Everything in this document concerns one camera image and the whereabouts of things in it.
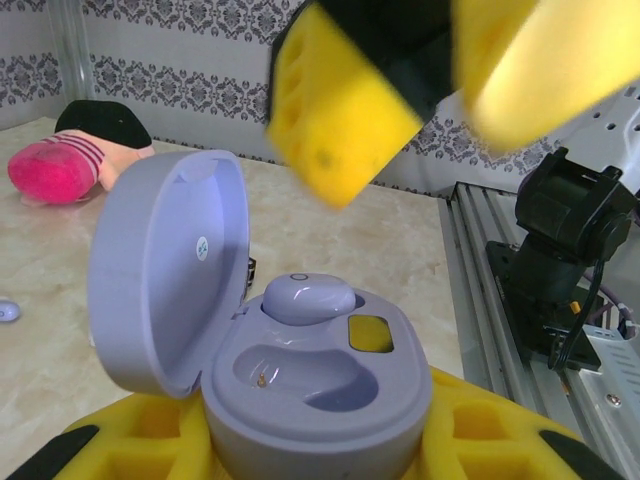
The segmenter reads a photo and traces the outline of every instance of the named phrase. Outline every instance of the earbud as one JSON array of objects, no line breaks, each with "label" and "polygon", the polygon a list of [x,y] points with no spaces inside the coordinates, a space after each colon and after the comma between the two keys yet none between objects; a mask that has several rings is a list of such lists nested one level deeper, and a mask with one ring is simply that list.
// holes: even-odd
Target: earbud
[{"label": "earbud", "polygon": [[352,312],[356,294],[344,280],[319,273],[282,275],[264,291],[262,310],[286,325],[325,322]]}]

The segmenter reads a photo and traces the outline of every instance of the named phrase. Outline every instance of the lavender charging case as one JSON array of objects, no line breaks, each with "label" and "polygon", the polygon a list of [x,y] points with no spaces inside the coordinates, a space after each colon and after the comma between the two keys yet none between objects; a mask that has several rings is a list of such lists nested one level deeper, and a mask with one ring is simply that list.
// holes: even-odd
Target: lavender charging case
[{"label": "lavender charging case", "polygon": [[[231,153],[162,154],[127,169],[89,262],[91,331],[108,375],[132,392],[200,389],[235,480],[399,478],[432,395],[406,316],[354,290],[352,312],[282,323],[262,295],[243,303],[248,261],[246,188]],[[352,348],[354,315],[385,319],[393,350]]]}]

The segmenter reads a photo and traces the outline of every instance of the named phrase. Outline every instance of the black cable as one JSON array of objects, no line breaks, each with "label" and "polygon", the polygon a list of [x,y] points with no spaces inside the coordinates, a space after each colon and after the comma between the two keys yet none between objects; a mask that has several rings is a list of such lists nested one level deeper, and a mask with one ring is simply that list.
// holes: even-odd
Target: black cable
[{"label": "black cable", "polygon": [[593,267],[593,278],[591,280],[591,286],[589,287],[589,293],[587,294],[587,299],[582,306],[582,310],[580,311],[580,315],[574,323],[573,327],[569,331],[569,334],[564,337],[564,339],[560,336],[556,337],[556,341],[554,342],[554,351],[559,347],[556,344],[561,344],[560,352],[557,356],[553,355],[553,351],[551,355],[549,355],[549,360],[547,362],[547,366],[551,370],[555,370],[560,372],[564,369],[569,357],[571,357],[571,352],[575,347],[575,343],[578,340],[580,332],[582,331],[582,327],[585,322],[589,318],[589,313],[591,312],[591,308],[593,307],[593,302],[595,302],[598,297],[598,291],[600,290],[600,284],[602,283],[602,275],[604,274],[604,260],[598,260]]}]

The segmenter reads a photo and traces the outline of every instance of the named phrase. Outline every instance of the patterned wall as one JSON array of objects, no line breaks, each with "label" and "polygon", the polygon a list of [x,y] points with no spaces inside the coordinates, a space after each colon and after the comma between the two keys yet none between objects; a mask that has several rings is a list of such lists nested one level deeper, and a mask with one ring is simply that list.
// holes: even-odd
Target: patterned wall
[{"label": "patterned wall", "polygon": [[[97,98],[129,105],[156,138],[274,162],[263,138],[269,45],[301,0],[85,0]],[[564,131],[494,158],[456,95],[375,183],[443,195],[456,181],[514,191]]]},{"label": "patterned wall", "polygon": [[0,0],[0,129],[64,108],[46,0]]}]

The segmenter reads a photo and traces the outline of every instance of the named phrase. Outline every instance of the open lid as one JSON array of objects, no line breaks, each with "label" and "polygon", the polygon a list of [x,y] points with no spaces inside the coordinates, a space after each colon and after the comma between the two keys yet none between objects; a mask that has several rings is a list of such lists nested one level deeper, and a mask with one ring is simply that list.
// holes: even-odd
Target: open lid
[{"label": "open lid", "polygon": [[98,357],[134,392],[181,398],[198,387],[243,300],[249,212],[225,151],[140,160],[98,220],[88,308]]}]

